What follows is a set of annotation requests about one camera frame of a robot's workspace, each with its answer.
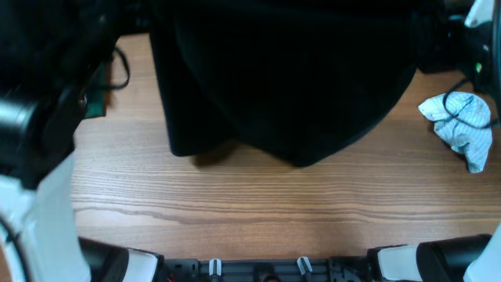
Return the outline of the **black knit skirt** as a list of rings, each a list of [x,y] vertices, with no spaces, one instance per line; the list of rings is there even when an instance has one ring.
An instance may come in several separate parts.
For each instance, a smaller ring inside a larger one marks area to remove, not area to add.
[[[171,152],[235,139],[296,167],[382,121],[416,71],[416,1],[150,1]]]

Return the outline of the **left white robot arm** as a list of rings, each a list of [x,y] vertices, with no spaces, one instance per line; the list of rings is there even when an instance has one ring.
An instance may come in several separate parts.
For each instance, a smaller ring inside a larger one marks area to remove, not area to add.
[[[162,258],[77,235],[74,132],[88,93],[140,30],[139,1],[1,4],[1,249],[13,281],[153,281]]]

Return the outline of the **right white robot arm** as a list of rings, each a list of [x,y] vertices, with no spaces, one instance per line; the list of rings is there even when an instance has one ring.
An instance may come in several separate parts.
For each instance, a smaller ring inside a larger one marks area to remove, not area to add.
[[[412,23],[413,47],[444,59],[464,74],[445,93],[426,99],[418,109],[434,132],[481,172],[500,120],[487,103],[460,91],[470,82],[500,105],[500,3],[474,1],[467,13],[443,6],[428,23]],[[362,281],[498,281],[500,232],[368,250],[356,271]]]

